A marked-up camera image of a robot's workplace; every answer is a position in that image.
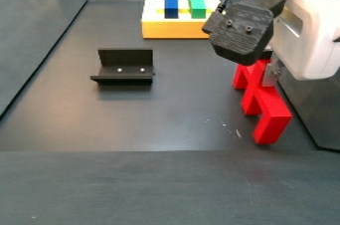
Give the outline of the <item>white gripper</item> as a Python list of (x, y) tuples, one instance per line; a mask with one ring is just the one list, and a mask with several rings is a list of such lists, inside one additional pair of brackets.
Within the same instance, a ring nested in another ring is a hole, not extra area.
[[(286, 0), (270, 45), (297, 80), (331, 78), (340, 69), (340, 0)], [(266, 65), (265, 87), (277, 85), (282, 62)]]

